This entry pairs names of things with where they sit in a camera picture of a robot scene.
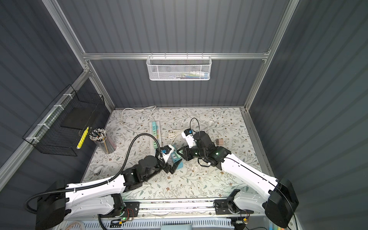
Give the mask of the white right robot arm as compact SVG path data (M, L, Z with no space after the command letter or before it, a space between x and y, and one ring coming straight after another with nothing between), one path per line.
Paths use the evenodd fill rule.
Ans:
M225 203L230 213L249 215L251 212L259 212L277 226L284 229L288 227L299 205L293 185L288 179L279 180L246 164L230 150L216 146L205 131L186 129L181 136L187 146L179 148L177 153L184 160L202 160L205 166L216 167L241 179L257 193L251 197L234 189Z

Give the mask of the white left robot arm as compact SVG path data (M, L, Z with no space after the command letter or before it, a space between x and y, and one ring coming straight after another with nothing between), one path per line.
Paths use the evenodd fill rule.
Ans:
M36 215L35 228L47 230L65 219L87 213L98 216L119 216L124 209L121 194L142 187L143 183L167 169L168 160L175 152L172 145L157 147L154 155L148 155L130 168L127 160L112 177L89 183L66 184L55 182L47 191L29 197L26 211Z

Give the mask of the teal power strip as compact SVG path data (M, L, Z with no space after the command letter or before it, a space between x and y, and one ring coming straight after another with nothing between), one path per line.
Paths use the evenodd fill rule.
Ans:
M177 169L182 169L184 164L182 162L182 157L178 155L176 152L171 154L171 158L173 161L173 165L176 166Z

